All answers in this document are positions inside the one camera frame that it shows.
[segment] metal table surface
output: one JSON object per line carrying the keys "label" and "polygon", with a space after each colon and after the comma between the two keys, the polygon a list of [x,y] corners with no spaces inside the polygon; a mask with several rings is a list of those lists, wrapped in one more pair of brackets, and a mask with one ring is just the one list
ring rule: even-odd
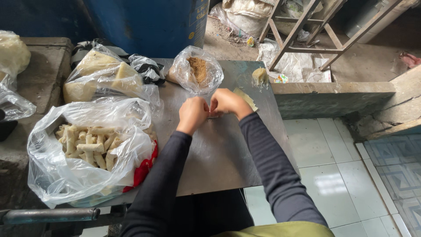
{"label": "metal table surface", "polygon": [[[154,59],[168,70],[174,59]],[[219,61],[224,70],[224,80],[220,88],[231,91],[242,87],[258,107],[257,113],[281,145],[289,160],[298,172],[292,155],[286,129],[282,121],[271,86],[253,87],[252,73],[263,62]],[[179,123],[179,108],[193,95],[180,85],[165,82],[159,88],[164,101],[163,116],[154,120],[158,137],[158,148],[162,150]],[[211,95],[204,96],[210,105]],[[200,194],[228,189],[238,189],[261,185],[261,180],[253,163],[247,144],[238,126],[237,118],[230,114],[221,118],[210,118],[195,132],[190,152],[181,175],[177,196]],[[139,186],[99,206],[131,203]]]}

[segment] black long sleeve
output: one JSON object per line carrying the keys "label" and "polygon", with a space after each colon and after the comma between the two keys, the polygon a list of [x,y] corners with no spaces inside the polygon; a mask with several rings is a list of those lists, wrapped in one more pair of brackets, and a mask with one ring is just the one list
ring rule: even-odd
{"label": "black long sleeve", "polygon": [[127,210],[121,236],[164,236],[192,137],[175,131]]}
{"label": "black long sleeve", "polygon": [[252,113],[239,125],[277,222],[310,221],[328,226],[306,187],[301,184],[300,176],[259,115]]}

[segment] hand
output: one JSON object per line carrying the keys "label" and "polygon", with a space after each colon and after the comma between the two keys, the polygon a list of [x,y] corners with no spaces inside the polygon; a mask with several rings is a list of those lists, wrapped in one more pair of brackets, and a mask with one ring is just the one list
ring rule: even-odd
{"label": "hand", "polygon": [[217,89],[210,100],[210,115],[221,116],[233,113],[238,121],[253,113],[250,105],[229,89]]}
{"label": "hand", "polygon": [[202,97],[187,99],[179,110],[180,123],[177,131],[184,132],[190,136],[209,116],[209,106]]}

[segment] dirt floor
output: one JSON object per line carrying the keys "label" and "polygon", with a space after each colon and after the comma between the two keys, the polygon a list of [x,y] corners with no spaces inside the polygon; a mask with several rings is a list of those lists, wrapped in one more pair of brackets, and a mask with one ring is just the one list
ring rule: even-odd
{"label": "dirt floor", "polygon": [[218,60],[256,61],[258,45],[249,47],[246,39],[232,36],[230,32],[219,20],[208,17],[203,49]]}
{"label": "dirt floor", "polygon": [[[389,81],[397,75],[390,71],[393,60],[407,51],[421,57],[421,44],[415,35],[421,32],[419,9],[410,9],[386,27],[367,44],[355,43],[330,67],[337,82]],[[349,37],[340,29],[334,29],[344,44]],[[248,47],[246,39],[230,34],[229,28],[219,20],[208,17],[203,49],[219,60],[252,60],[258,57],[258,43]],[[326,32],[316,37],[317,48],[335,48]]]}

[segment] metal pipe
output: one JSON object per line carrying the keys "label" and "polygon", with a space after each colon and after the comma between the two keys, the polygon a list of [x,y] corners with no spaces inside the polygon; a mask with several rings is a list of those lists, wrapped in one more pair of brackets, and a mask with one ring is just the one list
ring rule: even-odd
{"label": "metal pipe", "polygon": [[94,221],[98,218],[98,208],[63,208],[63,209],[35,209],[10,210],[1,222],[4,224],[29,224],[64,221]]}

